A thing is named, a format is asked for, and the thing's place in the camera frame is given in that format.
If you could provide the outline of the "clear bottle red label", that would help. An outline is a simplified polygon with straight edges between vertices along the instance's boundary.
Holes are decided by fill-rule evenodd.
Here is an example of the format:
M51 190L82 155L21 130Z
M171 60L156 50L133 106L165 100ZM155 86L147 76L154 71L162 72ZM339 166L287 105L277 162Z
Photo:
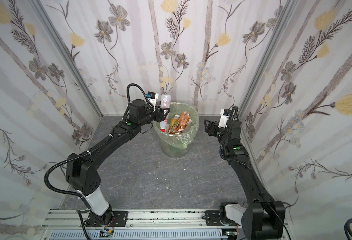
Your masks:
M170 95L162 95L161 96L161 109L164 110L165 119L162 122L160 122L160 130L164 133L167 131L170 103L171 103L171 96Z

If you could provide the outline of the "small clear bottle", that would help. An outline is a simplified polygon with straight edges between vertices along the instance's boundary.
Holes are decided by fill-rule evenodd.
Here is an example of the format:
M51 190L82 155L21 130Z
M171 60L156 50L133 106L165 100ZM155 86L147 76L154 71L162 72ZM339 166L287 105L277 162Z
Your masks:
M184 131L184 133L187 133L187 132L189 132L190 131L190 129L191 129L191 127L192 127L192 119L189 119L189 121L188 121L188 123L187 123L187 126L186 126L186 128L185 128L185 131Z

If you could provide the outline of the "brown label milk tea bottle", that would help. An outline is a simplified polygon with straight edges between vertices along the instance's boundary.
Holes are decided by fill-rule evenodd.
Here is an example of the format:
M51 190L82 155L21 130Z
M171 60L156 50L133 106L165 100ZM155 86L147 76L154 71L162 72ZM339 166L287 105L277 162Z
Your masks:
M185 130L189 119L190 119L189 112L184 111L180 114L179 124L175 134L181 134Z

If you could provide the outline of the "orange drink bottle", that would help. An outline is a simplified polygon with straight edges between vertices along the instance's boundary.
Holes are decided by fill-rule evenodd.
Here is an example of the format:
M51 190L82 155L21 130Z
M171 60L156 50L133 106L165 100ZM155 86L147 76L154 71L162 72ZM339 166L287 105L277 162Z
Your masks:
M176 133L178 124L179 124L179 118L180 118L180 115L175 115L174 118L171 120L168 134L171 135Z

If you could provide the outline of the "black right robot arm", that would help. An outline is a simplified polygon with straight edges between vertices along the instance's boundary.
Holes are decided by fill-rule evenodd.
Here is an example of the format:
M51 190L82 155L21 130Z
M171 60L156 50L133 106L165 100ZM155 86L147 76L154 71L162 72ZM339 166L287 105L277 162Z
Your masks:
M229 120L221 128L219 122L204 121L205 132L216 137L220 144L220 157L235 171L245 192L247 207L235 202L221 203L220 221L239 225L247 240L279 239L283 235L285 207L264 187L252 167L249 153L241 144L241 122Z

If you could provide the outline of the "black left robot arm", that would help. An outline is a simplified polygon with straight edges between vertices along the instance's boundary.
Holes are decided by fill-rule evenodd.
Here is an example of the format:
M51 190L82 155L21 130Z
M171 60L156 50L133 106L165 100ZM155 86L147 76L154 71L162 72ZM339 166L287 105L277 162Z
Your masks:
M134 100L128 104L123 119L107 137L82 154L70 156L72 159L67 163L66 181L85 202L95 224L106 226L114 219L112 207L100 188L98 168L119 147L140 133L143 126L153 121L160 123L169 113L170 108L154 107L150 102Z

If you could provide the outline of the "green lined waste bin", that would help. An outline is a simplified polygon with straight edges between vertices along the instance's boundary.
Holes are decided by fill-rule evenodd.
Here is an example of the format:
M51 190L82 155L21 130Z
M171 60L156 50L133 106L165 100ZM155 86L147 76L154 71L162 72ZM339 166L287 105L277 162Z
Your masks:
M164 132L158 122L154 122L154 128L159 136L162 152L167 157L179 159L190 151L197 135L200 125L198 112L184 103L170 103L168 117Z

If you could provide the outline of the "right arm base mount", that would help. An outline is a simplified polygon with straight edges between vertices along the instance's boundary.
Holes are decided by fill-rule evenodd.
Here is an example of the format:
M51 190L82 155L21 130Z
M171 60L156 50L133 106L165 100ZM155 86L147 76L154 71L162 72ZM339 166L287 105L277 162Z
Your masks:
M246 208L237 202L223 202L218 210L207 210L202 216L208 227L236 227L241 225L241 220Z

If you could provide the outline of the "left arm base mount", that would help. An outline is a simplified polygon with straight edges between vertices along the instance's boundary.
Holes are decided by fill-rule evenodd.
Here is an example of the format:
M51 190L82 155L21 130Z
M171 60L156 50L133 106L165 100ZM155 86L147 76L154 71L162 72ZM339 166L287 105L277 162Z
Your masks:
M115 211L109 206L101 216L90 211L85 220L86 227L125 227L128 220L128 211Z

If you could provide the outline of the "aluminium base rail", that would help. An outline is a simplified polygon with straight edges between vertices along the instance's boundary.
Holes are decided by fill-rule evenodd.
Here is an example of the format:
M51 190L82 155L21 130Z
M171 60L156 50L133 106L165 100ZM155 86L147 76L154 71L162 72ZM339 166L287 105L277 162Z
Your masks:
M41 230L37 234L38 240L86 240L90 239L87 232L102 230L113 233L115 230L221 230L226 240L243 240L245 235L242 228L236 227L208 227L202 219L205 209L183 210L118 210L128 211L125 227L85 227L82 225L75 210L51 210L48 212Z

